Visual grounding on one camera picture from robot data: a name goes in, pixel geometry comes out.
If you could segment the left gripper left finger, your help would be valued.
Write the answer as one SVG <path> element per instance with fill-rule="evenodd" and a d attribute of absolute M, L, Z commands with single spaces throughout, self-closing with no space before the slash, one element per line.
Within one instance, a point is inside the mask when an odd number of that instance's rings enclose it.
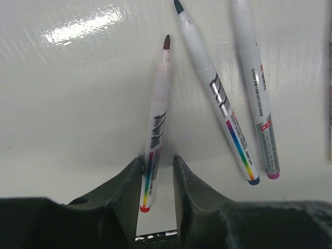
<path fill-rule="evenodd" d="M 1 248 L 134 248 L 142 159 L 69 204 L 1 199 Z"/>

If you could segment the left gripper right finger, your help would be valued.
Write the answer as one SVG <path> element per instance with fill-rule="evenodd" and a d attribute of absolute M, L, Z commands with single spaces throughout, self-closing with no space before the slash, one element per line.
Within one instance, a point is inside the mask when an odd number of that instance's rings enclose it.
<path fill-rule="evenodd" d="M 182 248 L 331 248 L 331 204 L 236 202 L 173 158 L 178 241 Z"/>

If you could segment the red marker pen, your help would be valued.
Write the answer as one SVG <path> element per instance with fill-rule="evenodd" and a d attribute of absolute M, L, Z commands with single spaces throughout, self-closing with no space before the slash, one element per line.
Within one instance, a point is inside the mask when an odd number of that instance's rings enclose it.
<path fill-rule="evenodd" d="M 140 200 L 140 211 L 143 213 L 150 211 L 156 189 L 155 180 L 158 171 L 162 137 L 168 110 L 168 99 L 172 84 L 170 54 L 171 38 L 170 35 L 167 35 L 164 40 L 161 58 L 156 67 L 153 96 L 148 119 Z"/>

